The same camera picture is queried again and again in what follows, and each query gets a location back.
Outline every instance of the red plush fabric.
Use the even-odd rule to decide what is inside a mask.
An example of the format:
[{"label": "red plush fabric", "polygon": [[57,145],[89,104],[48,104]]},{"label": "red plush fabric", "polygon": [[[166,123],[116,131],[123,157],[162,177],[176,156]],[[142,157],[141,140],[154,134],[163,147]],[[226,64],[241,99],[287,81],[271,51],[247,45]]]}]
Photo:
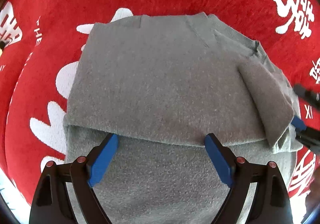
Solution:
[{"label": "red plush fabric", "polygon": [[[301,82],[320,91],[309,75],[312,61],[316,63],[320,57],[320,7],[316,0],[309,1],[314,14],[314,21],[308,21],[312,33],[301,39],[299,31],[294,31],[295,19],[286,33],[276,33],[276,28],[290,19],[292,9],[281,17],[274,0],[9,0],[23,36],[0,57],[0,66],[5,65],[0,72],[1,168],[7,169],[31,203],[43,158],[64,159],[60,121],[67,95],[61,88],[69,84],[74,62],[88,37],[81,33],[87,33],[87,26],[77,30],[79,25],[110,22],[119,8],[150,16],[213,13],[242,34],[261,41],[292,84]],[[121,12],[127,14],[128,10],[119,10],[116,16]],[[311,119],[303,102],[300,106],[302,118],[307,116],[307,124],[318,128],[320,116],[313,111]]]}]

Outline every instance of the gray sweatshirt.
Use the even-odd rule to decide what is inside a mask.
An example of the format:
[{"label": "gray sweatshirt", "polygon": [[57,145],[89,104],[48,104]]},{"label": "gray sweatshirt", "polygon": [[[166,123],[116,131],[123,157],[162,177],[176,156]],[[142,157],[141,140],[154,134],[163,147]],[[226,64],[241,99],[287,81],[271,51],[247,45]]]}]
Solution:
[{"label": "gray sweatshirt", "polygon": [[68,99],[66,161],[116,133],[119,149],[94,188],[112,222],[211,223],[228,187],[203,147],[206,134],[249,162],[276,161],[288,185],[301,148],[294,114],[298,99],[260,43],[214,15],[97,23]]}]

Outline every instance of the white chinese character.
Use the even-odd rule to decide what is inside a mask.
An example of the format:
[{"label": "white chinese character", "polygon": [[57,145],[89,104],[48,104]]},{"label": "white chinese character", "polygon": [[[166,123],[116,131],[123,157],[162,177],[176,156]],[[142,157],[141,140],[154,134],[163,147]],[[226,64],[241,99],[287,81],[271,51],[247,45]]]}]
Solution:
[{"label": "white chinese character", "polygon": [[17,26],[17,20],[13,14],[10,2],[0,12],[0,40],[8,42],[7,45],[16,43],[22,39],[22,31]]},{"label": "white chinese character", "polygon": [[311,68],[309,75],[312,76],[316,80],[316,84],[320,83],[320,58],[318,59],[317,63],[315,64],[312,61],[313,67]]},{"label": "white chinese character", "polygon": [[294,31],[299,31],[302,35],[301,39],[309,37],[311,35],[311,29],[309,29],[309,22],[315,20],[315,16],[312,13],[312,5],[308,0],[287,0],[286,4],[282,0],[273,0],[277,4],[277,13],[279,16],[285,18],[291,11],[292,15],[289,20],[282,26],[276,27],[276,32],[278,34],[284,34],[287,32],[289,25],[293,22],[295,23]]}]

